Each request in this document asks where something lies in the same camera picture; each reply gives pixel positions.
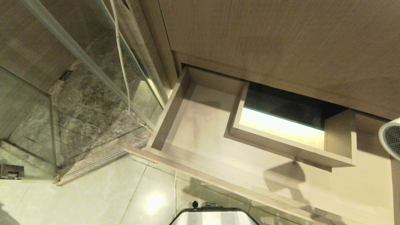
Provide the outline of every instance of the glass shower door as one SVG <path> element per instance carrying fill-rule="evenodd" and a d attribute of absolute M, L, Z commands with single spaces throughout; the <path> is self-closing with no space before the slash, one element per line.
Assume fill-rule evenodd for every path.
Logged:
<path fill-rule="evenodd" d="M 0 115 L 2 178 L 53 180 L 50 96 L 0 67 Z"/>

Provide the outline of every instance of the tiled floor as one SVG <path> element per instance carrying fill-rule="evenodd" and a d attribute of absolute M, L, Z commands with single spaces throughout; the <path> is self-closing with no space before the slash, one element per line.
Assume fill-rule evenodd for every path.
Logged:
<path fill-rule="evenodd" d="M 87 53 L 126 92 L 114 35 L 112 30 L 106 31 L 88 47 Z M 132 101 L 155 123 L 162 109 L 143 81 L 141 70 L 126 51 L 124 59 Z M 56 162 L 61 175 L 78 161 L 93 155 L 93 151 L 98 152 L 102 144 L 122 135 L 134 135 L 132 141 L 136 141 L 135 137 L 144 140 L 150 136 L 146 130 L 138 130 L 139 123 L 145 122 L 134 113 L 133 119 L 126 104 L 84 65 L 75 63 L 71 69 L 73 73 L 66 81 L 58 81 L 53 86 L 52 96 Z M 45 119 L 48 114 L 48 108 L 34 107 L 9 141 L 39 157 L 51 157 L 48 151 L 52 143 L 48 134 L 50 121 Z"/>
<path fill-rule="evenodd" d="M 62 187 L 0 180 L 0 220 L 12 225 L 167 225 L 176 212 L 215 201 L 239 207 L 261 225 L 295 223 L 262 211 L 262 205 L 178 173 L 126 156 Z"/>

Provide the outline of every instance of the shower enclosure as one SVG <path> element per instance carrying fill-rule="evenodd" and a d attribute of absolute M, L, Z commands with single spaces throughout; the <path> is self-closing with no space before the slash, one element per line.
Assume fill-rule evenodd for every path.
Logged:
<path fill-rule="evenodd" d="M 66 63 L 69 66 L 64 66 L 65 73 L 51 85 L 49 94 L 21 80 L 19 74 L 15 76 L 1 68 L 2 90 L 12 90 L 18 81 L 19 95 L 29 98 L 21 97 L 15 102 L 24 105 L 23 113 L 10 126 L 11 134 L 1 137 L 1 150 L 7 146 L 15 152 L 5 150 L 0 164 L 24 166 L 25 178 L 62 179 L 111 156 L 122 155 L 123 151 L 115 147 L 117 143 L 144 146 L 151 135 L 148 129 L 154 128 L 168 99 L 169 86 L 144 69 L 122 36 L 133 114 L 130 116 L 109 0 L 21 3 L 23 10 L 34 15 L 73 56 L 65 56 L 71 63 Z M 12 101 L 5 100 L 10 94 L 1 94 L 2 104 L 13 107 Z M 33 161 L 41 171 L 28 165 Z"/>

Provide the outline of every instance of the open drawer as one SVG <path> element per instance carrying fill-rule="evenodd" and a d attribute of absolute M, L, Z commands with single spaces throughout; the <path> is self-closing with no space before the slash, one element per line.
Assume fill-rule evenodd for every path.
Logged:
<path fill-rule="evenodd" d="M 235 140 L 327 169 L 355 165 L 356 125 L 351 109 L 324 120 L 322 130 L 245 107 L 248 90 L 246 84 L 230 124 L 229 135 Z"/>
<path fill-rule="evenodd" d="M 147 147 L 125 149 L 297 223 L 388 224 L 393 217 L 390 158 L 355 149 L 357 166 L 327 170 L 235 140 L 229 131 L 247 86 L 247 81 L 186 66 Z"/>

